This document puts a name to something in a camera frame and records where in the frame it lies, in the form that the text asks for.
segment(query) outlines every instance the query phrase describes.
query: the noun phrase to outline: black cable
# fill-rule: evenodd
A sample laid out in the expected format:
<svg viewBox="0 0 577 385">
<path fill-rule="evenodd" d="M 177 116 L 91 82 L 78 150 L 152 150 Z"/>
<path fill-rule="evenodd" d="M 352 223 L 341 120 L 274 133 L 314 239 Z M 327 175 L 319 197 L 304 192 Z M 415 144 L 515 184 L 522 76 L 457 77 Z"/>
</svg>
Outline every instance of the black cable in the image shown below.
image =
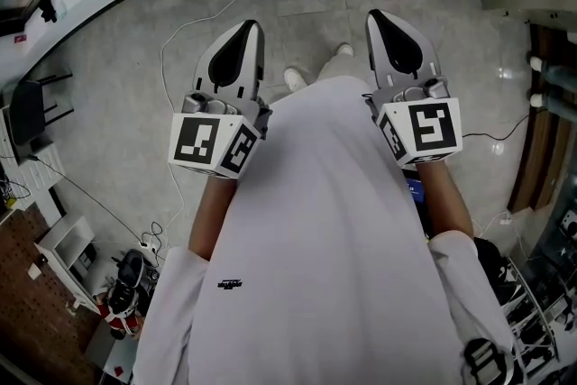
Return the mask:
<svg viewBox="0 0 577 385">
<path fill-rule="evenodd" d="M 0 179 L 0 183 L 7 183 L 7 184 L 12 183 L 13 185 L 16 185 L 16 186 L 28 191 L 28 194 L 26 196 L 12 196 L 11 195 L 10 197 L 12 199 L 26 199 L 27 197 L 30 197 L 32 195 L 30 190 L 25 185 L 21 185 L 20 183 L 16 183 L 15 181 L 11 181 L 10 179 Z"/>
<path fill-rule="evenodd" d="M 546 111 L 546 109 L 540 109 L 539 111 L 537 111 L 537 114 L 542 113 L 543 111 Z M 523 117 L 523 119 L 521 119 L 519 122 L 517 122 L 515 124 L 515 127 L 513 127 L 513 130 L 511 130 L 509 132 L 509 134 L 504 137 L 504 138 L 497 138 L 494 137 L 493 135 L 489 135 L 488 133 L 467 133 L 466 135 L 463 135 L 463 138 L 467 138 L 468 136 L 488 136 L 489 138 L 492 138 L 493 140 L 495 140 L 496 142 L 504 142 L 505 140 L 507 140 L 507 138 L 509 136 L 511 136 L 513 134 L 513 132 L 516 131 L 516 129 L 521 125 L 521 123 L 527 119 L 529 116 L 531 115 L 531 113 L 529 113 L 528 115 L 526 115 L 525 117 Z"/>
<path fill-rule="evenodd" d="M 88 197 L 90 197 L 93 201 L 95 201 L 99 206 L 101 206 L 106 212 L 108 212 L 108 214 L 110 214 L 110 216 L 112 216 L 120 225 L 122 225 L 124 228 L 126 228 L 128 231 L 130 231 L 130 234 L 132 236 L 134 236 L 136 238 L 136 240 L 141 243 L 142 240 L 138 238 L 138 235 L 136 235 L 136 233 L 131 230 L 128 225 L 123 222 L 120 218 L 118 218 L 115 214 L 113 214 L 106 206 L 104 206 L 98 199 L 96 199 L 94 196 L 92 196 L 90 193 L 88 193 L 87 191 L 85 191 L 82 187 L 80 187 L 79 185 L 77 185 L 74 181 L 72 181 L 71 179 L 69 179 L 66 175 L 64 175 L 61 172 L 58 172 L 56 169 L 54 169 L 51 165 L 47 164 L 46 162 L 44 162 L 42 159 L 30 154 L 28 155 L 28 159 L 30 160 L 34 160 L 36 162 L 40 162 L 42 164 L 44 164 L 46 167 L 48 167 L 50 170 L 58 173 L 61 177 L 63 177 L 66 181 L 68 181 L 69 183 L 71 183 L 72 185 L 74 185 L 76 188 L 78 188 L 80 191 L 82 191 L 84 194 L 86 194 Z"/>
<path fill-rule="evenodd" d="M 154 233 L 154 226 L 157 225 L 160 228 L 160 232 L 159 233 Z M 156 266 L 152 267 L 152 268 L 158 268 L 159 267 L 159 258 L 162 259 L 162 257 L 159 257 L 159 252 L 160 249 L 162 249 L 162 240 L 160 239 L 160 235 L 164 232 L 164 230 L 162 229 L 162 226 L 160 226 L 160 224 L 158 222 L 152 222 L 151 223 L 151 232 L 144 232 L 142 233 L 142 241 L 144 242 L 144 235 L 147 234 L 151 237 L 151 240 L 153 237 L 155 237 L 156 239 L 158 239 L 159 241 L 159 248 L 157 250 L 154 250 L 154 248 L 152 247 L 151 252 L 154 254 L 154 257 L 156 258 Z"/>
<path fill-rule="evenodd" d="M 124 228 L 126 228 L 128 231 L 130 231 L 130 233 L 136 238 L 136 240 L 141 243 L 141 244 L 146 244 L 144 242 L 144 235 L 148 234 L 149 236 L 153 236 L 156 239 L 159 240 L 159 249 L 158 251 L 155 251 L 153 248 L 151 250 L 151 252 L 154 254 L 154 257 L 156 258 L 156 266 L 154 268 L 158 268 L 159 267 L 159 259 L 161 259 L 162 261 L 165 261 L 165 259 L 163 259 L 162 257 L 160 257 L 158 255 L 158 252 L 160 252 L 160 249 L 162 248 L 162 240 L 160 239 L 160 236 L 162 233 L 164 233 L 164 230 L 162 229 L 162 226 L 160 226 L 160 224 L 156 221 L 151 223 L 151 233 L 148 232 L 144 232 L 142 233 L 141 238 L 139 239 L 138 235 L 136 235 L 136 233 L 130 229 L 128 227 L 128 225 L 123 222 L 120 218 L 118 218 L 115 214 L 113 214 L 108 208 L 106 208 L 106 206 L 104 206 L 98 199 L 96 199 L 95 197 L 93 197 L 92 195 L 90 195 L 87 191 L 85 191 L 82 187 L 80 187 L 79 185 L 77 185 L 74 181 L 72 181 L 71 179 L 69 179 L 66 175 L 64 175 L 63 173 L 57 171 L 56 169 L 54 169 L 51 165 L 47 164 L 46 162 L 44 162 L 42 159 L 34 156 L 34 155 L 29 155 L 28 159 L 30 160 L 34 160 L 37 162 L 41 162 L 42 164 L 44 164 L 46 167 L 48 167 L 50 170 L 58 173 L 61 177 L 63 177 L 66 181 L 70 182 L 72 185 L 74 185 L 76 188 L 78 188 L 80 191 L 82 191 L 84 194 L 86 194 L 88 197 L 90 197 L 93 201 L 95 201 L 99 206 L 101 206 L 106 212 L 108 212 L 108 214 L 110 214 L 116 221 L 118 221 L 118 223 L 120 223 Z M 160 228 L 160 232 L 159 233 L 154 233 L 154 226 L 157 225 Z"/>
</svg>

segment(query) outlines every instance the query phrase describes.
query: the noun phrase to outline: forearm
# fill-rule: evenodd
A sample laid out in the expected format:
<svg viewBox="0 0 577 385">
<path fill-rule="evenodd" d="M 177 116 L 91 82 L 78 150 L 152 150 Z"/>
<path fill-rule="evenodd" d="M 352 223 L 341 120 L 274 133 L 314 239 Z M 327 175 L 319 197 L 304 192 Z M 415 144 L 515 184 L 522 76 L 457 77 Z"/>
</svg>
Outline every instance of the forearm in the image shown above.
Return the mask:
<svg viewBox="0 0 577 385">
<path fill-rule="evenodd" d="M 418 164 L 417 170 L 425 189 L 433 234 L 456 230 L 473 238 L 471 216 L 444 161 Z"/>
<path fill-rule="evenodd" d="M 236 180 L 209 177 L 192 225 L 188 248 L 210 261 L 216 241 L 223 227 L 226 211 L 236 191 Z"/>
</svg>

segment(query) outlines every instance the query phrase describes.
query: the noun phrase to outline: concrete floor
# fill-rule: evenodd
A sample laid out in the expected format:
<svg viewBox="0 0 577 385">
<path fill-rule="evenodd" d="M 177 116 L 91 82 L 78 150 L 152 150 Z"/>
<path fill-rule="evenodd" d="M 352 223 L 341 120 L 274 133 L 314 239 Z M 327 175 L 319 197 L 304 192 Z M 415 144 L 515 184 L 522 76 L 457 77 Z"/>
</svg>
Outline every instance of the concrete floor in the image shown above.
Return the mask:
<svg viewBox="0 0 577 385">
<path fill-rule="evenodd" d="M 38 77 L 70 69 L 75 77 L 55 92 L 76 112 L 50 127 L 68 175 L 137 233 L 165 225 L 180 208 L 166 164 L 171 111 L 160 80 L 159 51 L 183 23 L 218 13 L 231 0 L 125 0 L 62 43 L 35 70 Z M 312 83 L 336 46 L 350 42 L 367 62 L 364 19 L 375 6 L 397 14 L 435 45 L 453 96 L 460 99 L 463 133 L 504 136 L 528 112 L 528 26 L 480 0 L 238 0 L 212 21 L 184 28 L 165 50 L 169 96 L 180 108 L 197 59 L 220 33 L 255 19 L 266 36 L 261 95 L 285 96 L 282 71 L 302 69 Z M 525 123 L 505 142 L 470 137 L 448 164 L 472 217 L 482 226 L 505 209 L 517 175 Z M 206 179 L 175 168 L 186 206 L 168 230 L 172 244 L 188 239 Z M 82 213 L 103 246 L 133 238 L 98 206 L 61 181 L 63 202 Z M 506 251 L 514 230 L 497 223 L 486 234 Z"/>
</svg>

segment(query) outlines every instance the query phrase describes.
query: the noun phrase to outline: white sneaker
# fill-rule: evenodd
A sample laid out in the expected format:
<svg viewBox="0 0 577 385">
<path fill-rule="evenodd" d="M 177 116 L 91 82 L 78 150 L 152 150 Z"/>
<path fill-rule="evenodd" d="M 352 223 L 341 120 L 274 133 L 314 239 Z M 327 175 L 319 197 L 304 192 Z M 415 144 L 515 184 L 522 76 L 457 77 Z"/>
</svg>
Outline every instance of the white sneaker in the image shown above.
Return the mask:
<svg viewBox="0 0 577 385">
<path fill-rule="evenodd" d="M 531 95 L 531 99 L 529 100 L 529 104 L 532 107 L 543 107 L 543 94 L 542 93 L 535 93 Z"/>
<path fill-rule="evenodd" d="M 354 56 L 354 50 L 353 47 L 351 47 L 351 45 L 349 45 L 348 43 L 342 43 L 338 50 L 336 51 L 337 55 L 343 54 L 343 55 L 351 55 L 352 57 Z"/>
<path fill-rule="evenodd" d="M 300 72 L 294 68 L 285 69 L 285 82 L 288 89 L 293 93 L 307 87 L 307 82 L 305 82 Z"/>
<path fill-rule="evenodd" d="M 541 72 L 541 69 L 543 68 L 543 60 L 541 60 L 538 57 L 531 57 L 531 59 L 529 60 L 529 65 L 535 71 Z"/>
</svg>

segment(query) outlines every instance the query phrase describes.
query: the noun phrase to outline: white cord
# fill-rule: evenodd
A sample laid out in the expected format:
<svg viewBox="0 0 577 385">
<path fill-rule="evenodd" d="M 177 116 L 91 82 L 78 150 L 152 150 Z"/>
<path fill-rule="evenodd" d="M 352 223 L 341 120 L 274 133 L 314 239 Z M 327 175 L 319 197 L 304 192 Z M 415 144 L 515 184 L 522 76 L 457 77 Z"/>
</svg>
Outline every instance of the white cord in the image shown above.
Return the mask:
<svg viewBox="0 0 577 385">
<path fill-rule="evenodd" d="M 182 203 L 182 205 L 180 206 L 179 211 L 174 214 L 174 216 L 170 219 L 170 221 L 167 223 L 167 225 L 164 227 L 164 238 L 166 239 L 166 249 L 171 249 L 172 245 L 170 244 L 170 239 L 169 239 L 169 226 L 170 224 L 174 221 L 174 219 L 180 215 L 180 212 L 182 212 L 184 210 L 184 197 L 182 196 L 182 191 L 180 190 L 180 186 L 179 183 L 177 182 L 177 179 L 175 179 L 174 177 L 174 172 L 172 171 L 172 167 L 170 166 L 169 163 L 166 163 L 166 165 L 169 166 L 169 170 L 170 170 L 170 175 L 172 177 L 172 181 L 174 182 L 174 185 L 177 187 L 177 191 L 179 192 L 180 195 L 180 201 Z"/>
<path fill-rule="evenodd" d="M 179 28 L 169 37 L 169 39 L 164 42 L 164 45 L 162 45 L 162 48 L 160 49 L 160 76 L 162 77 L 162 86 L 164 88 L 164 95 L 166 96 L 166 99 L 169 101 L 170 104 L 170 109 L 172 110 L 172 113 L 174 114 L 174 105 L 172 104 L 172 100 L 170 99 L 169 96 L 169 91 L 167 89 L 166 86 L 166 77 L 164 76 L 164 49 L 166 48 L 166 46 L 170 43 L 170 41 L 172 41 L 177 34 L 186 26 L 189 26 L 190 24 L 195 24 L 195 23 L 200 23 L 203 21 L 208 21 L 208 20 L 214 20 L 216 17 L 220 16 L 220 14 L 222 14 L 229 6 L 231 6 L 232 4 L 234 4 L 234 2 L 236 2 L 237 0 L 232 0 L 229 4 L 227 4 L 220 12 L 218 12 L 217 14 L 213 15 L 213 16 L 208 16 L 207 18 L 200 18 L 198 20 L 194 20 L 188 23 L 184 23 L 181 26 L 179 26 Z M 170 221 L 167 223 L 167 225 L 164 227 L 164 237 L 166 239 L 166 247 L 165 249 L 170 249 L 172 247 L 172 245 L 170 244 L 170 239 L 169 239 L 169 226 L 170 224 L 172 224 L 172 222 L 175 220 L 175 218 L 177 216 L 179 216 L 180 212 L 182 212 L 184 210 L 184 206 L 185 206 L 185 200 L 184 197 L 182 196 L 182 191 L 180 190 L 180 186 L 179 183 L 177 182 L 177 179 L 174 177 L 174 172 L 172 171 L 172 167 L 170 166 L 169 163 L 167 163 L 167 165 L 169 166 L 169 170 L 170 170 L 170 175 L 172 177 L 172 181 L 174 182 L 174 185 L 177 187 L 177 191 L 179 192 L 180 195 L 180 201 L 181 201 L 181 206 L 179 211 L 170 219 Z"/>
<path fill-rule="evenodd" d="M 511 215 L 510 215 L 510 213 L 509 213 L 508 210 L 504 210 L 504 211 L 501 212 L 500 214 L 497 214 L 497 215 L 493 216 L 493 218 L 491 218 L 489 224 L 483 228 L 483 232 L 479 235 L 479 237 L 481 237 L 481 236 L 483 236 L 485 233 L 487 233 L 487 231 L 489 230 L 490 226 L 493 225 L 493 222 L 494 222 L 495 220 L 497 220 L 497 219 L 498 219 L 500 216 L 502 216 L 503 214 L 507 214 L 508 220 L 511 219 Z"/>
<path fill-rule="evenodd" d="M 189 26 L 190 24 L 195 24 L 195 23 L 200 23 L 203 21 L 208 21 L 208 20 L 214 20 L 215 18 L 217 18 L 218 16 L 220 16 L 224 10 L 226 10 L 229 6 L 231 6 L 232 4 L 234 4 L 234 2 L 236 2 L 237 0 L 232 0 L 225 8 L 223 8 L 220 12 L 218 12 L 217 14 L 213 15 L 213 16 L 208 16 L 207 18 L 200 18 L 198 20 L 194 20 L 194 21 L 190 21 L 188 23 L 184 23 L 181 26 L 179 26 L 179 28 L 169 37 L 169 39 L 164 42 L 164 45 L 162 45 L 162 48 L 160 49 L 160 75 L 162 77 L 162 85 L 164 86 L 164 94 L 166 95 L 166 98 L 169 100 L 170 103 L 170 107 L 172 108 L 172 113 L 174 114 L 174 105 L 172 104 L 172 100 L 170 100 L 170 96 L 169 96 L 169 91 L 166 88 L 166 78 L 164 76 L 164 49 L 166 48 L 166 46 L 170 43 L 170 41 L 172 41 L 172 39 L 174 39 L 177 34 L 185 27 Z"/>
<path fill-rule="evenodd" d="M 471 219 L 471 221 L 473 222 L 474 225 L 479 226 L 479 229 L 481 229 L 481 234 L 479 234 L 478 237 L 483 236 L 483 227 L 481 225 L 479 225 L 479 223 L 477 223 L 475 220 Z"/>
<path fill-rule="evenodd" d="M 517 232 L 517 230 L 515 228 L 513 228 L 513 231 L 515 232 L 515 234 L 517 235 L 517 239 L 519 240 L 519 249 L 521 250 L 521 253 L 525 257 L 525 260 L 529 261 L 529 258 L 527 257 L 527 254 L 525 253 L 525 249 L 523 249 L 523 241 L 521 240 L 521 236 L 519 235 L 519 233 Z"/>
</svg>

